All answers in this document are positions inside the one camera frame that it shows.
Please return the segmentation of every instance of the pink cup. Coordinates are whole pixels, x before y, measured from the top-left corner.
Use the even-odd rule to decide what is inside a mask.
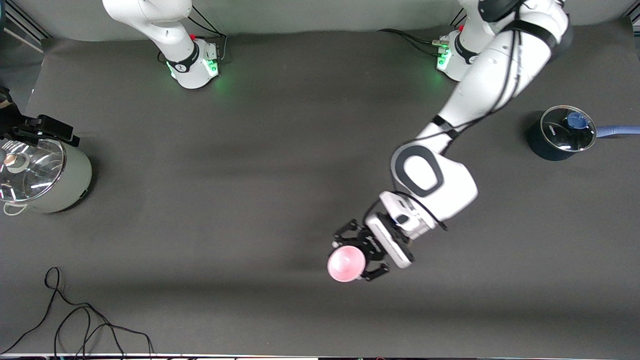
[[[342,246],[329,257],[326,269],[334,280],[349,282],[357,279],[367,266],[364,254],[357,247]]]

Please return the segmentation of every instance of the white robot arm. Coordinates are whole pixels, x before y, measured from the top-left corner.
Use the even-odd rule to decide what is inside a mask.
[[[469,65],[465,75],[433,121],[416,139],[395,151],[391,159],[394,187],[399,184],[406,191],[380,194],[386,213],[366,213],[363,227],[352,220],[348,228],[358,232],[356,238],[343,237],[344,231],[336,233],[334,252],[343,245],[351,245],[364,253],[367,266],[371,261],[381,263],[373,271],[363,269],[360,277],[368,281],[388,272],[384,263],[387,255],[399,268],[411,265],[412,240],[437,226],[444,227],[444,220],[476,198],[473,177],[464,165],[445,158],[445,150],[463,130],[517,96],[549,61],[568,27],[560,0],[462,0],[461,3],[467,7],[469,17],[478,15],[493,20],[480,27],[496,29],[493,40],[476,55],[472,64],[465,64]],[[469,8],[471,5],[475,6],[476,13]],[[471,30],[465,26],[463,32]],[[375,241],[375,249],[358,247],[357,240],[363,239],[360,233],[371,238],[367,238],[367,244]],[[340,280],[334,275],[345,269],[344,260],[344,256],[330,258],[328,268],[334,279]]]
[[[193,40],[178,22],[191,13],[191,0],[102,0],[102,5],[111,18],[137,29],[158,46],[181,86],[200,88],[218,75],[215,44]]]

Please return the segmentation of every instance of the glass pot lid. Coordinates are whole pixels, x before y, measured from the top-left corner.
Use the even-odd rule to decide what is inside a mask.
[[[596,140],[596,127],[589,115],[573,106],[560,105],[547,110],[540,126],[545,140],[562,151],[583,151]]]
[[[46,193],[65,167],[65,150],[56,140],[43,139],[38,146],[9,141],[2,146],[0,200],[26,202]]]

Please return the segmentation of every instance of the cooker handle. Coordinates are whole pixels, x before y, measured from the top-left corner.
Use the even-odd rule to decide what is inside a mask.
[[[9,204],[8,202],[5,202],[2,210],[4,211],[5,215],[8,215],[10,217],[14,217],[16,215],[20,215],[26,208],[27,208],[28,204],[24,204],[24,205],[13,205],[13,204]],[[20,210],[18,212],[15,213],[10,213],[9,209],[10,208],[19,208]]]

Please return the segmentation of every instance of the table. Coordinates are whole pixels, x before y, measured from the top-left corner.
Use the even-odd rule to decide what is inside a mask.
[[[58,265],[72,300],[163,353],[640,356],[640,139],[554,163],[522,136],[557,104],[640,123],[628,19],[576,28],[570,53],[465,132],[447,156],[478,198],[371,283],[328,277],[331,235],[390,188],[397,144],[453,90],[432,58],[388,33],[237,36],[220,78],[185,90],[149,41],[45,48],[26,113],[76,128],[95,184],[63,213],[0,217],[0,346],[40,319]],[[51,352],[69,310],[14,351]],[[69,324],[75,352],[84,320]],[[103,336],[93,351],[116,349]]]

